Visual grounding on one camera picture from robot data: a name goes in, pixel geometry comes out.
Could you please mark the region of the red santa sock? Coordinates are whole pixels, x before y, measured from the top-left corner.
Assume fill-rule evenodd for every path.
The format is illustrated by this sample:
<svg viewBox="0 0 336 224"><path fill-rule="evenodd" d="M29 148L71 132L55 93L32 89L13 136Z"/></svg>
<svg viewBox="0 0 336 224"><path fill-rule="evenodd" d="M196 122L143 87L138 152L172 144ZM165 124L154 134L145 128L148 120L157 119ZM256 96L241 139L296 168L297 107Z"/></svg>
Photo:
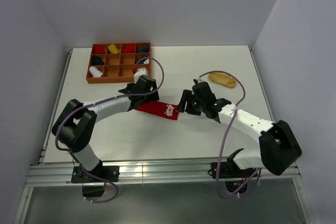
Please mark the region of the red santa sock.
<svg viewBox="0 0 336 224"><path fill-rule="evenodd" d="M177 120L179 114L177 111L177 105L161 101L153 101L142 104L136 108L136 110L169 120Z"/></svg>

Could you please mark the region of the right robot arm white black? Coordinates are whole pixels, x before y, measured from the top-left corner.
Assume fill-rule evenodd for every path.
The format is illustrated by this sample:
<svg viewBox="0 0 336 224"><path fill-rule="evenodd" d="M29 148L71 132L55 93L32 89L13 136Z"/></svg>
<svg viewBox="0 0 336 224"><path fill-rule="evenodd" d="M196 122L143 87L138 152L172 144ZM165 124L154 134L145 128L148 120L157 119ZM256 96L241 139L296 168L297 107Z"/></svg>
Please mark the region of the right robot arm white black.
<svg viewBox="0 0 336 224"><path fill-rule="evenodd" d="M302 155L287 122L264 120L237 108L229 100L218 99L206 82L196 82L191 90L184 90L177 110L192 115L205 114L209 119L234 127L259 145L258 150L239 148L221 162L220 167L212 163L213 178L250 176L262 167L279 176Z"/></svg>

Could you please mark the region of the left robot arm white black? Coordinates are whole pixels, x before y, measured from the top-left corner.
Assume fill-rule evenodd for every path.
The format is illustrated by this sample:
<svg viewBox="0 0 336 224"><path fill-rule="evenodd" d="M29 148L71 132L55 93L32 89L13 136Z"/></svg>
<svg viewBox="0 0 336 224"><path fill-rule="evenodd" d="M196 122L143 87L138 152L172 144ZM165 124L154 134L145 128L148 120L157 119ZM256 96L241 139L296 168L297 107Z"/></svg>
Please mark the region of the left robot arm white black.
<svg viewBox="0 0 336 224"><path fill-rule="evenodd" d="M156 81L141 75L134 83L119 90L117 96L91 103L70 100L52 127L55 145L78 161L83 175L91 182L106 175L102 161L89 142L96 123L112 115L132 111L145 103L159 99Z"/></svg>

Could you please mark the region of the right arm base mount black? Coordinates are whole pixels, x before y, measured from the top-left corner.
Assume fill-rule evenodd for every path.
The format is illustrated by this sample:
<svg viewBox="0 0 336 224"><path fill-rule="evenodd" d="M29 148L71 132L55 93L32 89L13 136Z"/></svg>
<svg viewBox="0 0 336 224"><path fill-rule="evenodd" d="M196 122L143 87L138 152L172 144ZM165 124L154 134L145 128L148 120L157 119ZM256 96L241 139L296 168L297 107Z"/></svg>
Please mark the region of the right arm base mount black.
<svg viewBox="0 0 336 224"><path fill-rule="evenodd" d="M207 173L212 177L212 179L215 179L216 171L217 163L212 162L211 168ZM226 189L230 193L233 193L255 171L256 169L253 168L240 169L234 162L221 162L219 179L239 178L239 180L225 182ZM247 189L248 185L246 184L244 187L242 187L242 189L240 189L239 193L245 193Z"/></svg>

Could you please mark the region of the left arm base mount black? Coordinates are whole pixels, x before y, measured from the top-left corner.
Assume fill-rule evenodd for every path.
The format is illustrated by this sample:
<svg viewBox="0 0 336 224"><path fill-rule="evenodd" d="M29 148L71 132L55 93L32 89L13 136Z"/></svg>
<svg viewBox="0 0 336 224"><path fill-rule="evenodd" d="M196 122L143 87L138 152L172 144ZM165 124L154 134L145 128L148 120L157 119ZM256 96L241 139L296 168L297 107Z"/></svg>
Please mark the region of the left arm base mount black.
<svg viewBox="0 0 336 224"><path fill-rule="evenodd" d="M93 203L109 202L115 199L119 193L119 189L115 184L119 179L119 170L119 166L102 166L100 174L97 175L86 171L81 166L75 166L70 182L82 185L82 195L85 200ZM107 184L115 188L115 193L111 198L99 200L98 198L103 196Z"/></svg>

